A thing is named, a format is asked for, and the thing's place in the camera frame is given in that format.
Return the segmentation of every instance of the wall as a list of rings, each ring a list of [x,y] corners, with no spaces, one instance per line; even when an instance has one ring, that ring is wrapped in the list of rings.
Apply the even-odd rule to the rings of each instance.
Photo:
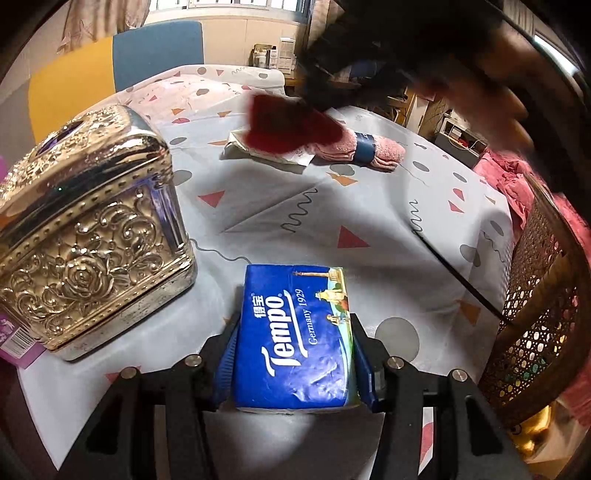
[[[0,103],[25,83],[31,74],[48,65],[57,57],[56,51],[61,43],[69,6],[70,2],[61,7],[35,32],[22,49],[0,83]]]
[[[280,37],[297,38],[306,27],[288,15],[277,18],[264,9],[232,7],[150,12],[145,23],[175,18],[201,22],[204,61],[213,64],[248,65],[255,43],[277,45]]]

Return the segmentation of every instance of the silver bolt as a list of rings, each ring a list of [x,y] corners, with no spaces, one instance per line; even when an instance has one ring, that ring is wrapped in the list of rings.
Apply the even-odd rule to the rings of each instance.
[[[129,380],[130,378],[135,377],[135,374],[138,372],[138,370],[135,367],[125,367],[120,375],[121,378],[124,378],[126,380]]]
[[[458,382],[465,382],[466,380],[468,380],[468,374],[464,372],[464,370],[460,370],[459,368],[456,368],[452,372],[452,377],[454,378],[454,380],[457,380]]]
[[[198,367],[201,365],[202,358],[199,355],[189,355],[185,357],[185,365],[188,367]]]
[[[391,368],[392,370],[400,370],[404,367],[404,360],[399,356],[391,356],[386,363],[388,364],[388,368]]]

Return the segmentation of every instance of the fluorescent light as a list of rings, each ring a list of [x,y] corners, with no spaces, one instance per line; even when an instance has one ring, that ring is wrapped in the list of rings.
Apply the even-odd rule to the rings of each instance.
[[[534,35],[534,41],[542,47],[546,52],[550,54],[550,56],[556,60],[558,65],[562,67],[569,75],[575,73],[578,68],[564,55],[562,55],[554,46],[546,42],[542,37],[539,35]]]

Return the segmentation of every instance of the rolled pink towel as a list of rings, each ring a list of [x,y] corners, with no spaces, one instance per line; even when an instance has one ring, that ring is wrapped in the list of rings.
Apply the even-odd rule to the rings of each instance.
[[[329,161],[355,162],[381,170],[396,168],[405,154],[404,147],[379,135],[368,135],[343,128],[343,138],[330,145],[311,145],[315,155]]]

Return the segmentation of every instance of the gold tissue box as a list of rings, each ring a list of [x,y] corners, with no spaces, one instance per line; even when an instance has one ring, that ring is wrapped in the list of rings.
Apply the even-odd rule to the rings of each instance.
[[[0,184],[0,309],[73,360],[190,287],[172,168],[124,106],[49,135]]]

